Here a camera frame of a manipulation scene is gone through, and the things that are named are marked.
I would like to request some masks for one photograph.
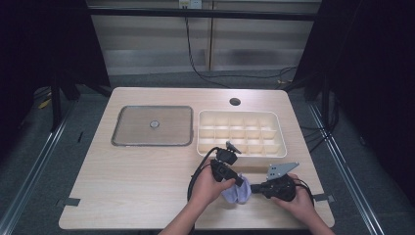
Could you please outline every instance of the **person's right hand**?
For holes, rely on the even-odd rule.
[[[294,179],[296,184],[300,184],[299,177],[296,174],[289,174],[289,176]],[[320,215],[318,215],[307,191],[303,187],[297,186],[296,193],[296,197],[290,202],[275,197],[271,197],[271,200],[304,223],[312,234],[334,234]]]
[[[294,179],[296,184],[300,184],[299,177],[296,174],[289,173],[288,175]],[[307,191],[304,188],[297,186],[296,193],[296,197],[290,202],[286,202],[275,197],[271,197],[271,200],[276,205],[290,212],[300,221],[303,221],[305,216],[309,217],[314,213],[317,213]]]

